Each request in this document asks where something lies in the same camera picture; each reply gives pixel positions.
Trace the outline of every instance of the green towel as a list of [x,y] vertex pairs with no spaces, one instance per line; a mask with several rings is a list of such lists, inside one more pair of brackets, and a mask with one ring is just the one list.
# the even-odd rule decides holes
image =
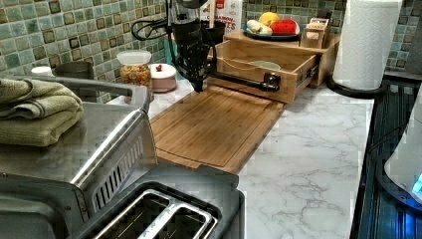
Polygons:
[[0,79],[0,143],[48,146],[83,113],[81,99],[59,83]]

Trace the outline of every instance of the black stovetop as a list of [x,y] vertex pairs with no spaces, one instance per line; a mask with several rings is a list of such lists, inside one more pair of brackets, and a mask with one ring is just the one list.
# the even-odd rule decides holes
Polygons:
[[377,161],[392,154],[407,126],[420,83],[384,76],[387,91],[374,102],[350,238],[422,238],[422,214],[391,197],[375,176]]

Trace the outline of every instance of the wall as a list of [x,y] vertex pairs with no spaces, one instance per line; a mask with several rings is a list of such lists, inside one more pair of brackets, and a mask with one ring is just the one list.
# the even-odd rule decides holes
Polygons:
[[[165,16],[163,0],[0,0],[0,72],[30,74],[71,61],[94,64],[101,81],[119,77],[118,52],[145,49],[164,61],[163,40],[139,42],[130,23]],[[102,96],[107,100],[109,95]]]
[[[291,18],[305,25],[318,10],[332,11],[332,32],[340,33],[344,17],[345,0],[246,0],[246,20],[259,19],[263,12],[275,12],[283,18]],[[404,0],[393,44],[388,57],[387,69],[404,71],[410,45],[416,31],[421,9],[415,4],[420,0]]]

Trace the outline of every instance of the plate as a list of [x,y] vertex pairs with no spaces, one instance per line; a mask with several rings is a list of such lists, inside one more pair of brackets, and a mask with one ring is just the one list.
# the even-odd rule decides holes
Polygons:
[[247,37],[257,39],[257,40],[272,40],[272,41],[296,41],[299,39],[299,34],[297,35],[289,35],[289,36],[268,36],[262,34],[255,34],[247,30],[247,26],[243,26],[243,32],[246,34]]

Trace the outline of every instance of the stainless steel toaster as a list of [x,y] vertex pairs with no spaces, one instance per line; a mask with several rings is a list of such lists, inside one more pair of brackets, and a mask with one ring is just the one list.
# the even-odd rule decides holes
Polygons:
[[30,78],[131,97],[130,106],[84,102],[83,118],[53,145],[0,144],[0,237],[66,238],[156,163],[147,88]]

